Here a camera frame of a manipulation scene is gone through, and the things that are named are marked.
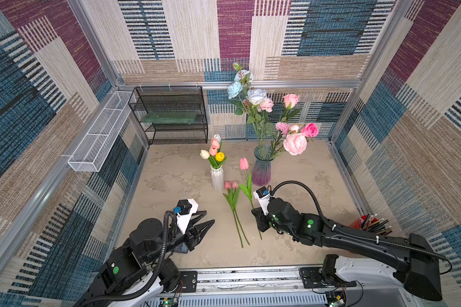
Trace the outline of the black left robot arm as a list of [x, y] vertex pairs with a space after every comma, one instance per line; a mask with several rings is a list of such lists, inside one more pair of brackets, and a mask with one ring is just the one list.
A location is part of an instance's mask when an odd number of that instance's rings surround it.
[[152, 289], [178, 290], [181, 272], [170, 255], [180, 245], [192, 251], [201, 243], [215, 224], [215, 220], [199, 222], [206, 214], [197, 211], [185, 233], [178, 229], [173, 212], [166, 212], [163, 221], [155, 218], [142, 221], [123, 245], [111, 252], [75, 305], [109, 306], [139, 299]]

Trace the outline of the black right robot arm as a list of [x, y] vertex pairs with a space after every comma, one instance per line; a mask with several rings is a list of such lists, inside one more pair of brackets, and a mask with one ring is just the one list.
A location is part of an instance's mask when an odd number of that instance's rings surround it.
[[443, 299], [439, 262], [436, 254], [421, 235], [408, 238], [378, 236], [350, 228], [317, 214], [300, 213], [280, 198], [274, 198], [264, 211], [252, 209], [260, 232], [274, 229], [288, 234], [306, 246], [343, 249], [392, 267], [394, 278], [403, 288], [427, 301]]

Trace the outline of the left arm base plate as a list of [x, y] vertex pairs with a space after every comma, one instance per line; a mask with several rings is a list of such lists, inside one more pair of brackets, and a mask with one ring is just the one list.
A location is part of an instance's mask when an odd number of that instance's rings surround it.
[[178, 293], [195, 293], [197, 290], [197, 282], [197, 271], [181, 271], [177, 279], [176, 290]]

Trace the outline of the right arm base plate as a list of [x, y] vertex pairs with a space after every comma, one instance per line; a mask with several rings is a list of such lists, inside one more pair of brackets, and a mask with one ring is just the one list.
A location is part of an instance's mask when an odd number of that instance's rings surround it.
[[339, 255], [328, 254], [321, 267], [302, 267], [299, 276], [305, 289], [319, 289], [325, 287], [355, 287], [356, 281], [346, 281], [337, 275], [335, 268]]

